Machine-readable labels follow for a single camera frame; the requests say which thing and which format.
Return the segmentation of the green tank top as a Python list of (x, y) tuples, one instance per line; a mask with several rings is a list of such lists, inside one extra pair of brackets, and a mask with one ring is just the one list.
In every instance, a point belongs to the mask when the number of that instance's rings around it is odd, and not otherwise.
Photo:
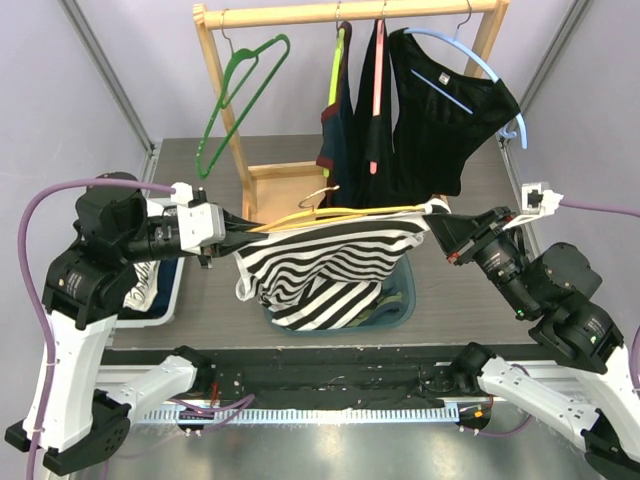
[(349, 328), (387, 327), (397, 323), (403, 315), (403, 295), (401, 292), (379, 296), (371, 305), (362, 310), (350, 322)]

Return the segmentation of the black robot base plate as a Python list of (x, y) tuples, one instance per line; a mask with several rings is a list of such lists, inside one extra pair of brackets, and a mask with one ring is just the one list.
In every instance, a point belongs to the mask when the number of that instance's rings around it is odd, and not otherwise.
[(310, 347), (201, 350), (205, 371), (180, 399), (247, 395), (256, 409), (400, 410), (441, 407), (447, 396), (480, 393), (486, 346)]

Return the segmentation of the striped tank top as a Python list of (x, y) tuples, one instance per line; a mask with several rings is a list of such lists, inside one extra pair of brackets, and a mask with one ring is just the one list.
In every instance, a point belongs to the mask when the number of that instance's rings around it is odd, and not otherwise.
[(239, 300), (256, 300), (273, 325), (292, 332), (353, 327), (381, 299), (399, 261), (419, 247), (435, 198), (415, 210), (270, 233), (234, 254)]

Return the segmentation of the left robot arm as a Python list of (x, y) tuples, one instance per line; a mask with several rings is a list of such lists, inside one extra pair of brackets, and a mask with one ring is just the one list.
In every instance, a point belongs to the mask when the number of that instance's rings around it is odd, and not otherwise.
[(256, 223), (185, 183), (144, 183), (114, 172), (75, 187), (75, 240), (50, 264), (43, 291), (30, 295), (44, 336), (34, 401), (5, 433), (30, 467), (61, 477), (109, 460), (130, 427), (162, 403), (183, 394), (200, 399), (212, 389), (212, 361), (187, 346), (132, 382), (97, 387), (106, 343), (138, 281), (136, 265), (195, 257), (210, 267), (261, 238)]

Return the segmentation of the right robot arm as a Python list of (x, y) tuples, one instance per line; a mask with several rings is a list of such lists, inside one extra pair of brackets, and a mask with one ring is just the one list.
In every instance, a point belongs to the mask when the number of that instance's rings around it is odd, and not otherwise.
[(613, 318), (591, 298), (602, 283), (572, 244), (558, 242), (535, 259), (517, 243), (519, 216), (506, 207), (477, 216), (445, 209), (425, 221), (447, 260), (476, 264), (513, 309), (530, 321), (530, 337), (581, 384), (579, 403), (524, 374), (491, 349), (465, 346), (449, 368), (465, 395), (501, 397), (569, 440), (606, 479), (639, 476), (639, 395), (630, 354)]

